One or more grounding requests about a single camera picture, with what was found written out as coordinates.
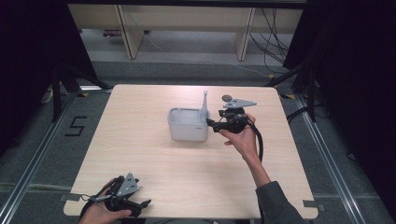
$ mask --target gray metal part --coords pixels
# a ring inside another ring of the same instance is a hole
[[[245,106],[256,105],[256,102],[240,100],[240,99],[233,99],[227,104],[225,104],[224,108],[242,108]]]
[[[134,176],[129,173],[124,182],[122,183],[119,192],[117,192],[117,197],[123,197],[128,194],[133,194],[139,190],[136,181],[134,180]]]

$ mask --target cabinet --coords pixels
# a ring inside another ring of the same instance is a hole
[[[271,33],[272,9],[253,7],[156,7],[69,5],[78,28],[121,30],[128,58],[137,56],[145,30],[235,33],[238,61],[244,61],[250,33]],[[277,9],[276,29],[293,34],[302,11]]]

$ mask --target person's arm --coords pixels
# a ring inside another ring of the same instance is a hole
[[[254,124],[255,118],[247,114]],[[288,202],[282,188],[272,182],[266,173],[257,153],[256,134],[247,125],[241,133],[230,133],[220,130],[219,133],[228,138],[226,146],[233,145],[241,154],[256,183],[256,194],[265,215],[265,223],[304,223],[298,211]]]

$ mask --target floor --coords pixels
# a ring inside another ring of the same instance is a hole
[[[281,66],[282,64],[279,60],[263,54],[251,39],[247,46],[246,59],[243,62],[238,62],[233,43],[233,34],[206,32],[151,31],[146,34],[137,57],[130,60],[127,57],[121,37],[113,36],[107,38],[103,36],[103,32],[103,30],[82,30],[80,33],[93,63],[204,63],[218,64],[223,67],[229,66],[235,70],[246,69],[246,66]],[[259,34],[253,34],[253,37],[262,46],[268,47],[278,59],[282,59],[283,56],[277,46],[266,46],[265,40]],[[280,35],[279,39],[285,46],[289,46],[292,35]],[[288,92],[285,89],[282,89],[282,91],[285,94]],[[103,94],[93,94],[90,102],[84,102],[84,98],[78,97],[71,105],[73,108],[70,111],[78,114],[78,111],[83,106],[87,106],[88,108],[86,107],[85,109],[88,110],[92,107],[99,110],[103,109],[106,106],[103,98],[107,97]],[[287,115],[304,106],[304,99],[290,100],[285,97],[281,101]],[[315,124],[310,123],[306,115],[300,116],[290,123],[290,129],[295,137],[296,146],[299,149],[310,187],[318,203],[319,216],[317,219],[312,220],[311,223],[394,223],[359,165],[346,156],[345,143],[335,134],[337,130],[332,125],[325,109],[318,109],[316,114],[318,122]],[[0,203],[7,201],[9,193],[13,190],[16,183],[20,181],[19,177],[25,172],[31,158],[35,155],[35,149],[42,147],[40,146],[41,139],[48,137],[46,136],[46,130],[53,128],[50,120],[46,119],[50,116],[50,105],[43,105],[37,111],[35,119],[28,125],[34,127],[34,129],[26,130],[25,132],[26,135],[34,134],[35,137],[28,138],[30,139],[29,141],[21,142],[20,147],[29,148],[29,150],[24,151],[24,153],[20,153],[18,150],[10,150],[5,157],[1,158]],[[95,116],[92,118],[92,123],[99,120],[100,113],[96,113]],[[86,129],[90,130],[90,135],[93,134],[94,126]],[[312,133],[318,130],[319,134],[316,134],[317,137],[315,137]],[[76,144],[88,145],[89,143],[89,141],[84,140]],[[43,223],[47,222],[47,220],[57,220],[58,223],[76,223],[74,217],[59,217],[59,215],[56,215],[58,213],[52,215],[49,212],[43,212],[43,214],[46,214],[43,217],[35,212],[37,209],[48,210],[50,208],[62,211],[63,204],[59,203],[58,195],[70,190],[71,187],[69,184],[65,184],[65,180],[73,177],[67,176],[68,172],[57,170],[57,167],[58,169],[67,167],[67,163],[70,160],[81,161],[84,155],[83,152],[79,152],[73,145],[70,147],[69,149],[72,153],[69,153],[67,160],[64,158],[59,158],[58,161],[44,159],[38,164],[40,170],[30,176],[32,183],[28,184],[27,196],[21,199],[20,208],[10,213],[11,216],[14,216],[11,219],[11,223],[24,223],[29,220],[29,217],[31,218],[31,223]],[[50,151],[48,155],[44,155],[44,158],[56,158],[56,156],[54,151]],[[334,160],[334,162],[325,160],[329,158]],[[51,179],[49,183],[48,181],[40,181],[45,180],[47,176],[53,175],[55,178]],[[361,214],[357,214],[357,217],[354,217],[351,212],[361,212]]]

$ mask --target black cable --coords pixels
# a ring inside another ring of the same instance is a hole
[[[276,42],[277,42],[278,44],[280,44],[280,45],[283,45],[283,47],[285,47],[286,49],[289,49],[289,47],[287,47],[285,44],[283,44],[282,41],[280,41],[280,40],[277,38],[277,32],[276,32],[276,30],[274,31],[274,28],[273,28],[273,27],[271,27],[271,24],[270,24],[270,22],[268,21],[268,18],[267,18],[267,16],[265,15],[265,12],[264,12],[264,9],[263,9],[263,8],[262,8],[262,15],[264,16],[265,20],[267,21],[268,27],[269,27],[270,30],[271,30],[271,34],[274,35],[274,38],[276,39]],[[274,17],[274,19],[273,19],[273,24],[276,25],[276,22],[275,22],[275,19],[276,19],[276,8],[273,8],[273,15],[274,15],[274,16],[273,16],[273,17]]]
[[[288,123],[291,123],[291,121],[292,121],[295,117],[297,117],[298,115],[304,113],[304,112],[307,111],[308,109],[309,109],[309,106],[305,106],[305,107],[300,108],[300,109],[298,109],[297,111],[293,112],[292,114],[288,115],[288,116],[287,116]]]
[[[272,70],[271,68],[268,67],[267,61],[266,61],[266,59],[265,59],[265,55],[266,55],[266,54],[269,54],[272,58],[274,58],[275,60],[279,61],[280,63],[283,63],[283,61],[282,61],[281,59],[279,59],[274,53],[270,52],[268,49],[266,49],[266,48],[263,47],[261,44],[259,44],[259,43],[253,38],[253,36],[252,36],[251,34],[249,34],[249,35],[250,35],[251,39],[253,40],[254,44],[256,44],[256,46],[257,46],[260,50],[262,50],[262,51],[264,52],[264,66],[265,66],[270,72],[272,72],[272,73],[285,74],[285,73],[282,73],[282,72],[274,71],[274,70]]]
[[[251,35],[251,34],[249,34],[249,35],[250,35],[251,39],[253,40],[253,42],[256,44],[256,46],[257,46],[261,51],[263,51],[264,53],[269,54],[272,58],[274,58],[274,59],[277,60],[278,62],[283,63],[283,60],[282,60],[282,59],[280,59],[279,57],[277,57],[273,52],[271,52],[271,51],[269,51],[268,49],[266,49],[265,47],[263,47],[263,46],[253,37],[253,35]]]

